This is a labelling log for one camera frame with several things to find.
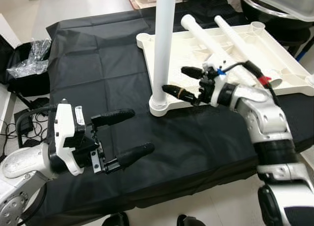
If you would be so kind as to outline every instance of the white floor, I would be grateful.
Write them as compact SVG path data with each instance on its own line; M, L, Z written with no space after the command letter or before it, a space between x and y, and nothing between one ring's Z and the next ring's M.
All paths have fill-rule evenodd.
M3 15L20 40L28 42L32 37L48 37L45 27L64 19L128 10L132 10L128 0L39 0L4 11ZM306 55L305 65L310 71L313 64L309 55L310 52ZM22 108L18 101L15 112ZM7 153L15 149L16 143L10 141ZM175 226L179 214L195 216L208 226L259 226L263 225L257 198L261 185L262 182L254 175L247 180L217 186L193 196L145 209L136 208L127 214L131 226ZM101 226L103 221L104 218L86 226Z

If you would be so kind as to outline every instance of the plastic bag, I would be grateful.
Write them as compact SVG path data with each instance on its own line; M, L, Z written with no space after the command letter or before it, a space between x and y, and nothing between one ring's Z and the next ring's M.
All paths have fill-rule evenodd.
M45 54L48 52L50 44L51 41L49 39L42 41L32 41L28 59L22 61L12 68L8 68L7 71L14 78L44 73L48 67L48 60L42 60L45 57Z

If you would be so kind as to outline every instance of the black tablecloth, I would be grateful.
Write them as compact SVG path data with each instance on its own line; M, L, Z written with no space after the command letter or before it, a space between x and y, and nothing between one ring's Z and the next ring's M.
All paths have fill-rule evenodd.
M213 17L229 24L247 21L226 0L177 4L180 19L192 14L204 28L216 27ZM244 120L225 107L193 107L149 113L151 88L138 33L153 34L155 8L61 21L48 28L51 103L66 98L82 105L86 122L93 115L132 108L136 116L98 132L108 159L122 150L152 142L153 154L125 171L95 175L90 168L77 177L61 175L48 183L46 199L31 225L80 225L135 206L147 207L191 195L255 173L257 159ZM313 144L313 98L280 96L297 149Z

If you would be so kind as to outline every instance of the metal bowl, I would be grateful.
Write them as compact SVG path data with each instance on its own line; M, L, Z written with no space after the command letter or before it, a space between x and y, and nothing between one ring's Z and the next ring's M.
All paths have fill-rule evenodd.
M267 29L298 30L313 25L311 22L299 20L259 0L241 0L241 6L245 17L249 21L262 22Z

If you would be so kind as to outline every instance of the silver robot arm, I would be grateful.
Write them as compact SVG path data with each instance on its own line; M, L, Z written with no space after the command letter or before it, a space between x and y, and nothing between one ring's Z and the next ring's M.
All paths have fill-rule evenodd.
M122 122L134 115L131 109L107 112L92 117L87 126L81 106L72 107L66 100L58 104L54 121L55 147L41 143L32 148L21 148L0 164L0 226L21 225L19 220L30 197L61 173L69 171L76 176L83 173L84 167L92 166L96 174L109 174L152 153L154 146L147 143L122 152L113 160L105 159L97 128Z
M182 68L182 73L200 79L198 97L173 85L164 85L163 90L195 106L201 102L212 106L221 104L239 113L245 119L258 155L258 176L265 182L258 191L265 224L314 225L314 188L305 165L297 160L285 113L276 104L276 97L260 70L250 61L241 65L272 93L226 83L226 72L232 67L223 70L208 63L203 65L204 69Z

